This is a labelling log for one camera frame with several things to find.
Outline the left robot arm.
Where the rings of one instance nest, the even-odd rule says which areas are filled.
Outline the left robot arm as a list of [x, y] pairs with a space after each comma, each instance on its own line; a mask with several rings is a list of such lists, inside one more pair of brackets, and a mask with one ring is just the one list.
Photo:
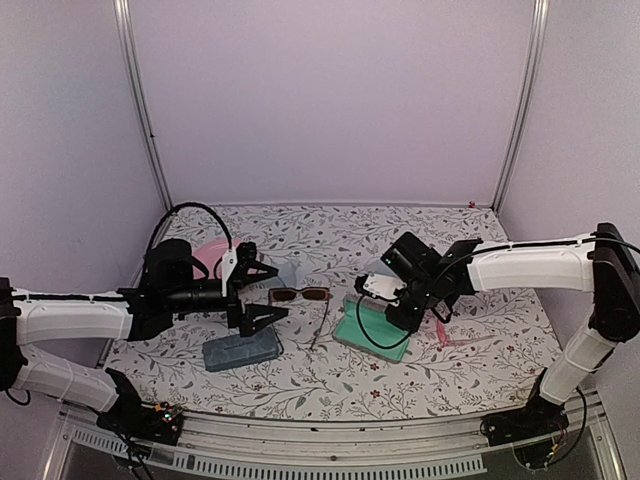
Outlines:
[[128, 434], [178, 429], [179, 407], [146, 407], [125, 374], [87, 369], [36, 348], [46, 340], [98, 338], [151, 340], [175, 316], [223, 312], [227, 325], [247, 338], [285, 318], [287, 309], [244, 304], [239, 292], [277, 275], [258, 261], [252, 242], [231, 244], [221, 257], [219, 277], [181, 239], [149, 249], [140, 282], [106, 294], [45, 294], [14, 289], [1, 280], [1, 389], [34, 390], [97, 412], [104, 426]]

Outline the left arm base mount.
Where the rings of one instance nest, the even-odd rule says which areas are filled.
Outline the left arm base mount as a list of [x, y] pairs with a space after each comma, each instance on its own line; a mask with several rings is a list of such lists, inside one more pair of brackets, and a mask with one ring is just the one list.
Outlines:
[[183, 409], [168, 402], [145, 406], [122, 372], [107, 368], [106, 373], [115, 383], [117, 398], [108, 411], [97, 413], [96, 425], [126, 438], [176, 446], [184, 423]]

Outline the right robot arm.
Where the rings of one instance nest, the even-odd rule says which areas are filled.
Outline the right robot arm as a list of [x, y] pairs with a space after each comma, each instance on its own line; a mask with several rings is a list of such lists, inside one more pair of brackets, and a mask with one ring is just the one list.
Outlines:
[[517, 415], [517, 427], [537, 436], [552, 424], [585, 377], [616, 346], [639, 333], [637, 249], [611, 223], [574, 238], [486, 243], [459, 240], [440, 254], [411, 233], [382, 256], [391, 276], [369, 278], [366, 291], [389, 303], [387, 319], [415, 332], [424, 313], [439, 304], [451, 308], [462, 296], [510, 288], [564, 289], [590, 293], [593, 311], [571, 337], [561, 356], [539, 376]]

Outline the large blue cleaning cloth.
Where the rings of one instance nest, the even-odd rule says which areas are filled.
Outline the large blue cleaning cloth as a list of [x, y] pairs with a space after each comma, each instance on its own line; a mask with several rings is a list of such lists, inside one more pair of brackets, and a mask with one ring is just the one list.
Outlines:
[[372, 274], [380, 274], [380, 275], [385, 275], [385, 276], [394, 276], [395, 273], [393, 272], [393, 270], [381, 259], [376, 258], [376, 259], [372, 259], [367, 265], [366, 265], [366, 271], [368, 273], [372, 273]]

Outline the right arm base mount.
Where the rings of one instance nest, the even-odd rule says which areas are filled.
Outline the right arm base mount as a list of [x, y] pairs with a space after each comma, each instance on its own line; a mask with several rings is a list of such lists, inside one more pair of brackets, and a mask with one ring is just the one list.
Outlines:
[[538, 436], [559, 434], [558, 440], [516, 447], [517, 462], [529, 469], [549, 467], [566, 439], [569, 420], [564, 405], [556, 405], [542, 398], [540, 386], [546, 370], [536, 378], [523, 407], [485, 415], [480, 423], [480, 433], [490, 446], [499, 446], [528, 440]]

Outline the pink sunglasses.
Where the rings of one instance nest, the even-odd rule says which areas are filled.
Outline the pink sunglasses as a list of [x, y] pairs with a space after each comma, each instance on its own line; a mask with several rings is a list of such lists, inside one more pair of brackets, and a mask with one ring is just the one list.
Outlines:
[[438, 339], [438, 346], [440, 349], [449, 348], [449, 347], [461, 347], [466, 345], [474, 345], [478, 344], [482, 341], [493, 339], [492, 335], [489, 336], [478, 336], [472, 338], [464, 338], [464, 339], [455, 339], [448, 335], [445, 324], [440, 320], [436, 321], [436, 334]]

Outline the grey glasses case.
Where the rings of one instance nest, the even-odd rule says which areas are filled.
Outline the grey glasses case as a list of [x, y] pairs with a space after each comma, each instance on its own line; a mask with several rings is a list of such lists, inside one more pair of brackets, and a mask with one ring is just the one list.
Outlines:
[[343, 298], [344, 315], [333, 331], [333, 338], [346, 346], [371, 354], [393, 364], [403, 359], [409, 345], [409, 333], [386, 320], [387, 304], [349, 293]]

